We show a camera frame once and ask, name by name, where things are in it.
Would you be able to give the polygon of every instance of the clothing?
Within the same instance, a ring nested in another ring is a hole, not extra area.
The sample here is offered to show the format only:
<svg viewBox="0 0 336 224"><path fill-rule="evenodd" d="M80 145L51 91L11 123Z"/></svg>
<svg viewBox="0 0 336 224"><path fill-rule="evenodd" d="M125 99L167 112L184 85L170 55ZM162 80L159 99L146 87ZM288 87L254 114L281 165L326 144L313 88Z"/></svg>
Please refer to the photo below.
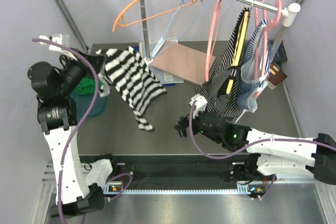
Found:
<svg viewBox="0 0 336 224"><path fill-rule="evenodd" d="M237 24L230 37L223 54L215 60L210 68L209 81L204 82L201 86L196 87L196 92L204 96L208 102L207 111L214 111L222 116L225 121L235 123L241 114L240 108L236 105L237 91L240 80L240 68L243 63L243 58L240 57L238 65L233 67L233 58L238 32L244 20L244 15L248 15L249 8L245 7L239 14ZM231 92L226 94L226 89L229 79L234 80Z"/></svg>
<svg viewBox="0 0 336 224"><path fill-rule="evenodd" d="M149 66L132 47L128 50L99 50L96 53L108 56L104 73L132 109L139 129L153 131L154 127L143 116L151 101L167 91Z"/></svg>
<svg viewBox="0 0 336 224"><path fill-rule="evenodd" d="M94 94L95 83L94 80L90 78L83 78L80 83L75 87L76 94Z"/></svg>
<svg viewBox="0 0 336 224"><path fill-rule="evenodd" d="M244 59L243 66L241 67L241 80L238 88L237 105L242 110L249 110L255 112L258 108L257 100L254 95L261 92L263 89L264 81L269 75L269 59L268 52L269 46L266 43L266 74L262 76L261 64L264 52L264 28L267 26L267 20L262 20L256 27L251 39L247 41L243 48ZM258 46L258 59L255 57L256 48Z"/></svg>

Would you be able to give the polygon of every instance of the pink hanger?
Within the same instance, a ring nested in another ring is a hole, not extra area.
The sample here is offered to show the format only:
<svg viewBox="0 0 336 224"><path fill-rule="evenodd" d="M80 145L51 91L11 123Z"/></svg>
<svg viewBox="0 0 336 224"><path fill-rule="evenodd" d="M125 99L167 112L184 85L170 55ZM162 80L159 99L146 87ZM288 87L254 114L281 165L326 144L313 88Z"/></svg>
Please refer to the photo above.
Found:
<svg viewBox="0 0 336 224"><path fill-rule="evenodd" d="M278 8L278 13L277 13L277 18L276 21L274 21L272 18L270 19L270 21L268 22L267 26L264 28L264 50L262 53L262 68L261 68L261 75L265 75L266 71L266 61L267 61L267 41L268 41L268 31L271 28L276 28L278 26L278 23L280 21L281 18L281 11L282 11L282 1L281 0L276 0L275 1L275 6ZM264 19L267 19L267 14L266 14L266 10L262 10L263 11L263 17ZM256 26L258 25L258 8L255 9L255 13L256 13ZM255 79L257 78L257 72L258 72L258 46L256 48L256 68L255 68ZM258 97L260 95L260 92L255 93L254 97Z"/></svg>
<svg viewBox="0 0 336 224"><path fill-rule="evenodd" d="M217 0L214 14L212 16L212 22L211 22L211 27L210 27L210 34L209 34L209 40L208 40L208 47L206 49L206 60L205 60L205 81L209 81L209 65L211 61L211 56L212 53L214 52L216 40L217 40L217 35L218 35L218 28L219 28L219 21L217 22L217 31L214 39L214 43L211 47L212 43L212 38L214 35L214 30L215 30L215 25L216 25L216 20L217 20L217 15L220 13L221 10L221 1L222 0Z"/></svg>

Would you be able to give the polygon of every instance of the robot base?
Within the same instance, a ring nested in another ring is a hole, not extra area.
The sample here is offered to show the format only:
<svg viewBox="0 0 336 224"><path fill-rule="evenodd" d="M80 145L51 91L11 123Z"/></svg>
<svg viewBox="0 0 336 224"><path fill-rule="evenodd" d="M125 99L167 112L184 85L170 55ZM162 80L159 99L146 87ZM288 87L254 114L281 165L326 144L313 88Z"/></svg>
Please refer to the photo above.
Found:
<svg viewBox="0 0 336 224"><path fill-rule="evenodd" d="M77 202L62 206L65 218L88 214L104 208L104 194L101 187L97 186L97 184L93 184L89 186L89 189L90 193L85 199L80 199ZM50 215L52 218L59 217L57 206L50 208Z"/></svg>

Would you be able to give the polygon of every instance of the light blue hanger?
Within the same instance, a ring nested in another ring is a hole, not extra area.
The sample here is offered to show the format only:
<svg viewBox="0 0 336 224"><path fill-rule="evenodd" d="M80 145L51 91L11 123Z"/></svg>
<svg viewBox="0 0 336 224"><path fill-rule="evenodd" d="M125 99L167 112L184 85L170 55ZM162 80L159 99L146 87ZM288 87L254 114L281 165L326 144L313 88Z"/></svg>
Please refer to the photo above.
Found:
<svg viewBox="0 0 336 224"><path fill-rule="evenodd" d="M205 8L209 5L210 1L207 1L207 3L203 6L203 8L200 10L200 12L195 16L195 18L192 20L192 22L187 26L187 28L184 29L184 31L177 36L177 38L171 42L167 47L165 47L163 50L160 50L162 48L162 46L164 45L166 39L166 35L168 33L168 30L173 22L173 19L175 17L175 15L180 11L181 7L183 4L187 3L190 0L180 0L180 6L179 8L174 12L171 20L169 21L169 24L167 26L166 31L164 32L163 36L161 37L161 39L159 40L159 42L156 44L156 46L154 47L154 49L151 52L151 57L154 59L155 57L157 57L159 54L161 54L163 51L165 51L166 49L168 49L168 47L170 47L172 44L174 44L194 23L195 21L200 17L200 15L203 13L203 11L205 10Z"/></svg>

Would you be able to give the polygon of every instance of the green cloth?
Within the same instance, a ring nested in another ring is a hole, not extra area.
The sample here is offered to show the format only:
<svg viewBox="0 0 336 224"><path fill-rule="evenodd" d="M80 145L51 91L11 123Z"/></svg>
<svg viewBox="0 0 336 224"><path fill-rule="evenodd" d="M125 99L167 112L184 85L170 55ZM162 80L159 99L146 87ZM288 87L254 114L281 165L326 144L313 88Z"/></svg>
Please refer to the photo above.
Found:
<svg viewBox="0 0 336 224"><path fill-rule="evenodd" d="M83 78L80 83L75 88L76 94L94 94L94 80L90 78Z"/></svg>

